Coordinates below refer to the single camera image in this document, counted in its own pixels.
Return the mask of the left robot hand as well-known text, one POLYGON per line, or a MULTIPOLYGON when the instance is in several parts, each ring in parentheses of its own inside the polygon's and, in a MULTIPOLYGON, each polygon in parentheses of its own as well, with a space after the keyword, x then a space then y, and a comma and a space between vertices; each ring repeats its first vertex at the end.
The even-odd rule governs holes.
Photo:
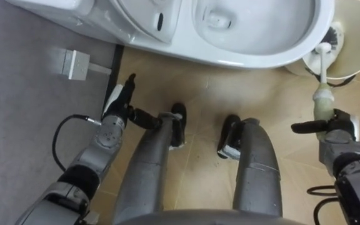
POLYGON ((131 121, 143 129, 157 129, 162 124, 161 119, 130 105, 136 87, 134 81, 135 78, 136 74, 134 73, 128 77, 120 90, 118 97, 112 103, 107 104, 107 110, 102 114, 102 118, 104 119, 107 116, 117 116, 121 118, 125 124, 127 124, 128 121, 131 121))

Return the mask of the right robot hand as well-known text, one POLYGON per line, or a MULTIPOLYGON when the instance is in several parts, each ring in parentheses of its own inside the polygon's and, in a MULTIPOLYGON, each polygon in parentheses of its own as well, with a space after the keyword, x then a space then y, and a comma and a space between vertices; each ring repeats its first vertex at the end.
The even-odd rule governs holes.
POLYGON ((335 130, 346 131, 354 141, 360 138, 359 119, 340 109, 333 109, 324 119, 294 123, 291 130, 296 134, 315 134, 319 141, 335 130))

